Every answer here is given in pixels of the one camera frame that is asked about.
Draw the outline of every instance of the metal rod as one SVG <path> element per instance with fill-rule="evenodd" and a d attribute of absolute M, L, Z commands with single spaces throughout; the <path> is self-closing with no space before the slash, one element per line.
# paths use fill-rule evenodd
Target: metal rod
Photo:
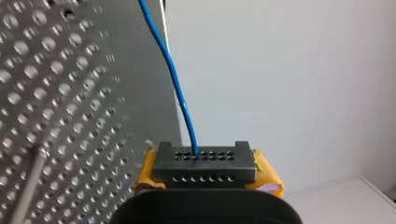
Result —
<path fill-rule="evenodd" d="M 41 176 L 41 172 L 43 171 L 44 164 L 46 163 L 48 156 L 48 151 L 44 148 L 40 148 L 36 152 L 32 169 L 27 176 L 26 184 L 21 193 L 21 197 L 18 199 L 18 203 L 11 215 L 9 224 L 22 224 L 24 221 L 30 202 L 35 195 L 38 179 Z"/>

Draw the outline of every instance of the blue cable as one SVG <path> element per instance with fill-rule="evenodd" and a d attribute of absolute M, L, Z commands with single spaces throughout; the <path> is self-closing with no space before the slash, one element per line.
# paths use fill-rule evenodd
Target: blue cable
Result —
<path fill-rule="evenodd" d="M 175 65 L 172 61 L 172 57 L 171 57 L 166 45 L 164 44 L 160 33 L 158 32 L 158 28 L 155 25 L 154 20 L 151 18 L 151 15 L 149 14 L 149 7 L 146 3 L 146 0 L 139 0 L 139 5 L 142 8 L 143 16 L 145 17 L 146 23 L 148 24 L 148 27 L 149 27 L 152 35 L 154 36 L 158 46 L 160 47 L 161 52 L 163 53 L 163 57 L 166 60 L 166 63 L 168 64 L 169 71 L 170 71 L 171 77 L 172 77 L 172 81 L 173 81 L 173 84 L 175 87 L 176 96 L 177 96 L 178 102 L 180 103 L 181 111 L 183 112 L 183 117 L 184 117 L 184 120 L 186 121 L 187 129 L 189 130 L 192 154 L 197 156 L 199 153 L 199 149 L 198 149 L 198 145 L 197 145 L 197 140 L 195 138 L 195 131 L 194 131 L 194 128 L 192 127 L 191 117 L 190 117 L 189 109 L 187 108 L 186 100 L 184 99 L 183 92 L 181 91 L 181 88 L 180 88 L 180 83 L 178 82 L 177 71 L 176 71 Z"/>

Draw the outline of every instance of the white surface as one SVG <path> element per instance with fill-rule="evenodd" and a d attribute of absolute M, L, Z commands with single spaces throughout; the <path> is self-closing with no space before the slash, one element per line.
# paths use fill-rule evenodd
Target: white surface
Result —
<path fill-rule="evenodd" d="M 396 1 L 173 0 L 165 13 L 200 145 L 263 148 L 287 193 L 360 172 L 396 182 Z"/>
<path fill-rule="evenodd" d="M 287 201 L 304 224 L 396 223 L 395 208 L 360 179 Z"/>

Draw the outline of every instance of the perforated metal panel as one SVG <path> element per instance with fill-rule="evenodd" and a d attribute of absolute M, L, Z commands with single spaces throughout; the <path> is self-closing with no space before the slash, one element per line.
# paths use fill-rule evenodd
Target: perforated metal panel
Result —
<path fill-rule="evenodd" d="M 0 223 L 34 144 L 50 157 L 25 223 L 105 223 L 133 195 L 146 139 L 180 142 L 151 38 L 137 1 L 0 0 Z"/>

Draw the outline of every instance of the black object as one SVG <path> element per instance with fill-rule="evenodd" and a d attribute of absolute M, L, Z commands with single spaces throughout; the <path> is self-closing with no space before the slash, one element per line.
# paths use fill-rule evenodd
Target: black object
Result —
<path fill-rule="evenodd" d="M 302 224 L 283 200 L 253 189 L 170 189 L 138 194 L 110 224 Z"/>
<path fill-rule="evenodd" d="M 248 142 L 235 147 L 199 147 L 200 155 L 191 155 L 191 147 L 173 147 L 160 143 L 153 178 L 168 189 L 243 189 L 254 182 L 256 167 Z"/>

